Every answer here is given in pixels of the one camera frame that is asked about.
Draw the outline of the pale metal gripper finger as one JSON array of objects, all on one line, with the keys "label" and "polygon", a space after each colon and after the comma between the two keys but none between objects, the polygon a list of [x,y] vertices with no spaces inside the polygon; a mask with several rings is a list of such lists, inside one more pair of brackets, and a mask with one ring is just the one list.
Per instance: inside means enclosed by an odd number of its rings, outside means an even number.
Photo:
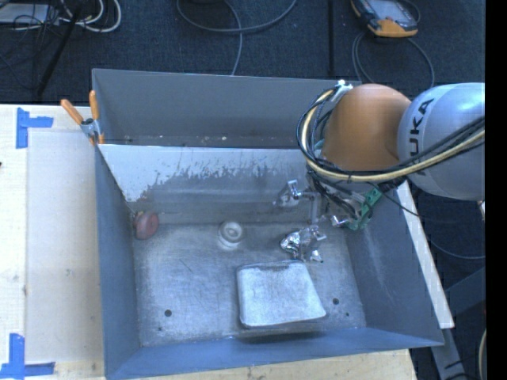
[{"label": "pale metal gripper finger", "polygon": [[317,222],[317,236],[327,237],[331,232],[334,232],[341,228],[346,228],[349,223],[349,219],[343,215],[323,215]]},{"label": "pale metal gripper finger", "polygon": [[299,204],[303,194],[299,190],[297,180],[288,180],[285,186],[278,192],[273,201],[275,207],[295,207]]}]

